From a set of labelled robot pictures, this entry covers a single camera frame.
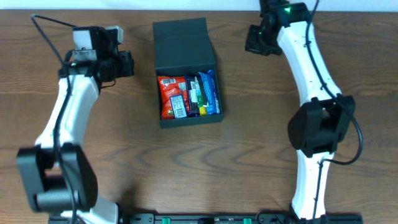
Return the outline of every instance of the candy wrapper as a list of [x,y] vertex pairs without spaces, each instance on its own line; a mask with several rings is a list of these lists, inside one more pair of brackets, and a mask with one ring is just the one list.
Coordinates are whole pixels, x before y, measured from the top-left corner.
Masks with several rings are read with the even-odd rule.
[[199,104],[201,102],[201,106],[203,106],[203,98],[201,97],[200,94],[200,88],[199,88],[199,83],[197,84],[195,82],[196,77],[192,76],[186,76],[185,81],[187,83],[187,91],[188,91],[188,96],[189,96],[189,117],[196,117],[200,115],[199,112]]
[[207,115],[207,97],[205,94],[205,89],[203,87],[203,82],[201,81],[200,77],[195,77],[195,82],[197,82],[197,86],[199,85],[199,90],[200,90],[200,95],[203,99],[203,105],[199,106],[199,113],[200,116],[206,116]]
[[174,119],[174,111],[170,102],[170,97],[181,95],[185,111],[190,112],[187,85],[184,77],[157,77],[159,82],[160,94],[162,96],[162,119]]
[[170,96],[170,102],[172,104],[175,119],[187,117],[187,112],[185,111],[184,100],[182,99],[181,94],[175,95],[175,96]]
[[209,70],[207,73],[199,72],[203,82],[203,88],[207,97],[207,115],[220,113],[220,106],[218,104],[216,83],[214,81],[214,70]]

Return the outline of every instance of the blue candy wrapper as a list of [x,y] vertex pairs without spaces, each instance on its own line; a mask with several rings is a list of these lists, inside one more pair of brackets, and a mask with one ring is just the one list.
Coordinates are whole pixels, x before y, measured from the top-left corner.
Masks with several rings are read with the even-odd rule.
[[207,73],[198,73],[203,82],[203,87],[205,89],[205,94],[207,97],[207,115],[220,113],[214,70],[209,70]]

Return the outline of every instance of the white wall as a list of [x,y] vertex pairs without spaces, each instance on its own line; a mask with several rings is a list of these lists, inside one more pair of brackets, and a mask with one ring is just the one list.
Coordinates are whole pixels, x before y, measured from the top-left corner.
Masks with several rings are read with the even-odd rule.
[[[304,1],[312,9],[315,0]],[[138,9],[258,11],[259,0],[0,0],[0,9]],[[320,11],[398,11],[398,0],[321,0]]]

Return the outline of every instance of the wire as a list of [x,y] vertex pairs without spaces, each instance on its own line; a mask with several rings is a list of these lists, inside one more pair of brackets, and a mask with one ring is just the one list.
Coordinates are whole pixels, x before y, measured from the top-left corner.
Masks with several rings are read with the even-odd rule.
[[319,189],[320,189],[320,182],[321,182],[321,174],[322,174],[322,168],[323,168],[323,163],[324,162],[331,162],[334,164],[338,164],[338,165],[343,165],[343,166],[347,166],[350,165],[352,163],[354,163],[355,161],[357,161],[359,159],[359,157],[361,156],[362,150],[363,150],[363,136],[362,136],[362,131],[361,128],[359,127],[358,122],[356,121],[355,117],[348,111],[348,109],[344,106],[344,104],[329,90],[329,88],[327,87],[327,84],[325,83],[325,81],[323,80],[319,69],[317,67],[317,63],[315,62],[315,59],[312,55],[312,51],[311,51],[311,47],[310,47],[310,41],[309,41],[309,37],[308,37],[308,33],[310,30],[310,26],[313,20],[313,17],[315,15],[315,12],[317,11],[317,7],[319,4],[319,0],[316,1],[315,6],[312,10],[311,16],[310,16],[310,20],[307,23],[307,28],[305,30],[305,45],[307,46],[307,50],[308,50],[308,54],[310,56],[312,65],[318,75],[318,78],[322,84],[321,89],[325,89],[325,91],[330,95],[330,97],[336,102],[336,104],[344,111],[344,113],[348,116],[348,118],[351,120],[351,122],[354,124],[355,130],[358,134],[358,150],[355,154],[355,156],[349,160],[349,161],[336,161],[334,159],[321,159],[321,161],[319,162],[319,175],[318,175],[318,183],[317,183],[317,192],[316,192],[316,196],[314,198],[315,200],[315,206],[313,208],[313,215],[312,215],[312,220],[315,219],[315,215],[317,213],[317,203],[318,203],[318,197],[319,197]]
[[72,217],[70,219],[70,223],[74,224],[75,220],[76,220],[76,213],[77,213],[77,209],[76,209],[76,200],[75,200],[75,196],[73,194],[73,188],[70,182],[70,178],[68,175],[68,172],[66,172],[65,170],[65,166],[63,164],[63,159],[60,155],[60,151],[61,151],[61,145],[60,145],[60,140],[59,140],[59,131],[60,131],[60,124],[61,124],[61,120],[62,120],[62,116],[65,112],[65,109],[68,105],[68,101],[70,99],[70,96],[72,94],[72,88],[70,85],[70,79],[69,79],[69,72],[68,69],[65,66],[64,61],[62,60],[59,52],[56,50],[56,48],[54,47],[54,45],[51,43],[51,41],[49,40],[49,38],[44,34],[43,30],[39,27],[39,25],[36,23],[35,17],[40,18],[40,19],[45,19],[48,21],[52,21],[52,22],[56,22],[58,24],[62,24],[65,26],[69,26],[69,27],[76,27],[74,25],[71,24],[67,24],[65,22],[61,22],[55,19],[51,19],[48,17],[44,17],[44,16],[40,16],[40,15],[36,15],[33,14],[32,15],[32,22],[34,23],[34,25],[36,26],[36,29],[38,30],[38,32],[42,35],[42,37],[44,38],[44,40],[49,44],[49,46],[51,47],[51,49],[54,51],[55,55],[57,56],[58,60],[60,61],[61,65],[62,65],[62,70],[64,72],[64,74],[67,77],[67,84],[68,84],[68,88],[67,88],[67,95],[65,96],[65,99],[62,103],[60,112],[58,114],[57,120],[55,121],[55,125],[54,125],[54,131],[53,131],[53,147],[54,147],[54,153],[55,153],[55,158],[59,163],[61,172],[62,172],[62,176],[65,180],[65,185],[67,186],[68,192],[70,194],[70,200],[72,202]]
[[113,84],[112,84],[112,85],[102,86],[101,89],[103,89],[103,88],[109,88],[109,87],[112,87],[112,86],[115,86],[115,85],[116,85],[116,79],[114,78],[114,79],[113,79]]

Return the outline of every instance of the dark green box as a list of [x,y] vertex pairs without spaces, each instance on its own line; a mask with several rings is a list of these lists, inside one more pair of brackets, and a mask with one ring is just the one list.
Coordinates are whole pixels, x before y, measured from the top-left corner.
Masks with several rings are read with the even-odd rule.
[[154,22],[156,76],[196,75],[198,72],[215,71],[215,83],[220,104],[220,114],[196,118],[162,120],[162,99],[159,95],[159,120],[161,128],[220,122],[224,118],[216,71],[216,59],[207,33],[205,18],[180,21]]

